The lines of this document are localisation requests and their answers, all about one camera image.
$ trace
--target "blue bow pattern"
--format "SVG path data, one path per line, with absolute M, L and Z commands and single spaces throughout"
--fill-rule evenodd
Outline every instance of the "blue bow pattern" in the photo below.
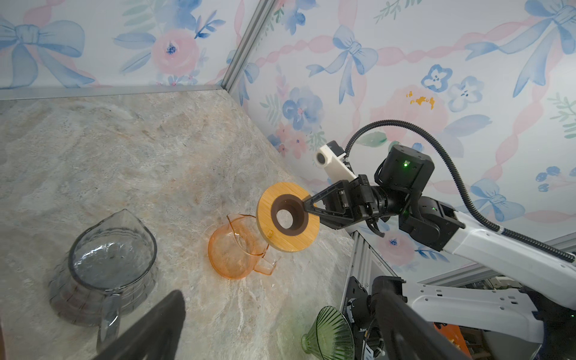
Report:
M 84 30 L 72 21 L 54 21 L 43 28 L 35 25 L 14 26 L 0 18 L 0 50 L 16 44 L 12 50 L 12 84 L 8 89 L 28 86 L 38 77 L 38 64 L 26 46 L 34 45 L 38 56 L 52 75 L 67 88 L 79 88 L 94 79 L 68 69 L 46 50 L 78 58 L 84 51 Z
M 565 5 L 563 0 L 528 0 L 524 5 L 524 9 L 530 15 L 547 18 L 505 45 L 498 46 L 489 42 L 466 45 L 466 49 L 472 50 L 466 60 L 495 50 L 504 54 L 514 54 L 535 43 L 552 22 L 556 24 L 556 28 L 544 37 L 528 59 L 528 62 L 526 62 L 522 72 L 520 72 L 513 97 L 520 94 L 529 80 L 536 85 L 543 86 L 546 84 L 546 59 L 556 34 L 560 34 L 564 54 L 570 55 L 576 50 L 576 41 L 574 40 L 576 37 L 576 9 L 573 6 Z
M 494 209 L 494 217 L 498 221 L 516 219 L 526 212 L 524 206 L 508 201 L 504 196 L 500 195 L 500 187 L 490 179 L 481 179 L 475 182 L 470 187 L 470 191 L 482 198 L 472 202 L 474 207 L 480 210 L 487 202 L 490 202 L 492 209 Z M 469 214 L 465 206 L 459 206 L 458 210 Z M 489 211 L 490 206 L 486 206 L 480 210 L 480 213 L 486 216 Z
M 250 84 L 253 84 L 259 74 L 260 68 L 258 65 L 254 63 L 246 64 L 246 67 L 244 68 L 244 74 L 241 75 L 240 80 L 238 80 L 238 97 L 240 100 L 240 106 L 244 105 L 244 99 L 250 100 L 248 97 L 248 91 L 246 90 L 246 80 L 244 80 L 244 78 L 248 79 Z
M 320 65 L 308 65 L 306 69 L 310 70 L 311 77 L 322 71 L 326 71 L 328 74 L 333 74 L 340 70 L 344 66 L 344 62 L 348 58 L 348 54 L 352 55 L 352 59 L 356 64 L 356 70 L 358 74 L 364 75 L 370 70 L 378 61 L 378 53 L 374 49 L 362 47 L 355 39 L 352 30 L 348 27 L 341 25 L 332 39 L 334 46 L 338 49 L 342 49 L 340 55 L 334 60 L 328 67 L 323 67 Z M 340 97 L 339 103 L 344 100 L 344 94 L 348 93 L 350 96 L 354 96 L 354 90 L 352 89 L 352 61 L 346 63 L 344 68 L 344 74 L 342 74 L 342 80 L 340 81 Z

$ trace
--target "blue flower pattern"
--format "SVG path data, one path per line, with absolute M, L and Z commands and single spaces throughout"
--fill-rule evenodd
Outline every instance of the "blue flower pattern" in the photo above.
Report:
M 310 89 L 294 88 L 290 98 L 282 105 L 282 114 L 292 120 L 292 128 L 303 132 L 312 132 L 322 120 L 322 100 Z
M 286 13 L 284 17 L 284 27 L 290 31 L 291 35 L 296 33 L 296 25 L 304 26 L 306 17 L 298 10 L 310 10 L 316 7 L 316 0 L 296 0 L 296 6 L 293 10 Z
M 514 54 L 538 41 L 550 24 L 554 23 L 556 25 L 556 28 L 550 31 L 536 47 L 534 53 L 530 56 L 520 72 L 516 86 L 514 87 L 513 97 L 520 94 L 528 81 L 532 81 L 534 84 L 540 86 L 546 84 L 546 60 L 557 36 L 560 37 L 564 54 L 570 55 L 576 51 L 576 40 L 574 40 L 576 37 L 575 7 L 565 5 L 564 0 L 528 0 L 524 5 L 524 9 L 532 16 L 545 17 L 546 19 L 538 22 L 502 46 L 486 41 L 465 46 L 467 50 L 472 51 L 466 60 L 495 50 L 503 52 L 504 54 Z
M 464 78 L 460 84 L 454 84 L 448 90 L 452 100 L 448 102 L 448 108 L 452 112 L 460 112 L 468 107 L 468 104 L 478 103 L 482 100 L 481 91 L 484 83 L 474 76 Z
M 536 175 L 536 181 L 539 183 L 543 182 L 548 178 L 548 176 L 556 176 L 560 175 L 560 168 L 558 166 L 549 166 L 546 168 L 546 172 L 541 172 Z M 569 173 L 569 176 L 576 176 L 576 168 L 572 169 Z M 550 184 L 544 183 L 538 185 L 538 191 L 540 192 L 548 192 L 550 190 Z
M 338 55 L 336 60 L 326 68 L 320 65 L 308 65 L 306 69 L 310 70 L 308 77 L 314 76 L 322 71 L 333 74 L 344 66 L 348 54 L 350 54 L 352 60 L 346 63 L 342 80 L 340 81 L 339 104 L 341 104 L 342 100 L 344 100 L 345 93 L 354 96 L 354 90 L 352 89 L 352 61 L 356 64 L 358 74 L 364 75 L 372 69 L 378 61 L 378 53 L 374 49 L 363 48 L 362 45 L 356 41 L 352 30 L 344 25 L 341 25 L 338 30 L 336 30 L 332 42 L 338 49 L 344 50 Z
M 192 11 L 202 4 L 202 0 L 171 0 L 168 5 L 164 5 L 156 11 L 156 18 L 159 22 L 165 22 L 164 31 L 171 29 L 189 29 L 196 32 L 194 39 L 198 37 L 209 37 L 209 33 L 204 32 L 208 30 L 215 32 L 215 26 L 224 25 L 226 21 L 216 19 L 216 11 L 214 11 L 206 20 L 204 26 L 202 24 L 202 16 L 196 19 L 192 15 Z
M 441 93 L 448 88 L 448 79 L 452 77 L 452 69 L 443 68 L 439 64 L 433 65 L 420 83 L 427 89 Z

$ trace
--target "black cable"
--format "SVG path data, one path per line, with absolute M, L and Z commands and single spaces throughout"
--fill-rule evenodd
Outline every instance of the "black cable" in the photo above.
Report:
M 438 152 L 438 154 L 440 155 L 442 160 L 444 160 L 444 163 L 448 167 L 448 170 L 450 171 L 450 174 L 452 175 L 452 178 L 454 179 L 454 182 L 456 183 L 456 187 L 458 188 L 458 192 L 460 193 L 460 196 L 462 197 L 462 200 L 464 201 L 464 205 L 466 206 L 466 209 L 468 209 L 468 211 L 470 212 L 470 215 L 472 215 L 474 217 L 474 219 L 476 219 L 480 224 L 484 225 L 485 227 L 489 228 L 490 230 L 492 230 L 494 232 L 499 232 L 499 230 L 502 229 L 502 235 L 508 236 L 508 237 L 513 238 L 513 239 L 518 240 L 518 241 L 522 241 L 525 244 L 531 245 L 537 249 L 545 251 L 545 252 L 547 252 L 551 255 L 554 255 L 554 256 L 558 257 L 559 259 L 565 260 L 569 263 L 573 263 L 576 260 L 576 256 L 574 256 L 573 254 L 564 252 L 560 249 L 553 248 L 552 246 L 547 245 L 543 242 L 540 242 L 536 239 L 533 239 L 533 238 L 528 237 L 526 235 L 514 232 L 512 230 L 506 229 L 503 226 L 497 225 L 497 224 L 491 222 L 490 220 L 488 220 L 487 218 L 485 218 L 484 216 L 482 216 L 482 214 L 474 207 L 474 204 L 470 200 L 470 196 L 468 195 L 468 191 L 466 190 L 466 186 L 464 185 L 464 182 L 462 181 L 462 178 L 460 177 L 460 174 L 458 173 L 456 166 L 452 162 L 452 159 L 450 158 L 450 156 L 448 155 L 446 150 L 444 150 L 442 145 L 440 145 L 440 143 L 436 139 L 434 139 L 434 137 L 432 135 L 430 135 L 426 130 L 424 130 L 423 128 L 421 128 L 419 126 L 416 126 L 412 123 L 405 122 L 402 120 L 379 120 L 379 121 L 370 123 L 370 124 L 362 127 L 360 130 L 358 130 L 352 136 L 350 141 L 348 141 L 348 145 L 346 145 L 346 150 L 345 150 L 346 151 L 346 157 L 350 156 L 350 149 L 352 149 L 352 145 L 356 142 L 356 140 L 358 140 L 358 138 L 362 134 L 364 134 L 365 132 L 372 130 L 376 127 L 380 127 L 380 126 L 403 127 L 403 128 L 408 129 L 408 130 L 412 130 L 413 132 L 422 136 L 426 141 L 428 141 L 432 145 L 432 147 L 436 149 L 436 151 Z M 344 163 L 348 166 L 350 171 L 352 171 L 352 166 L 350 166 L 348 159 L 346 159 Z

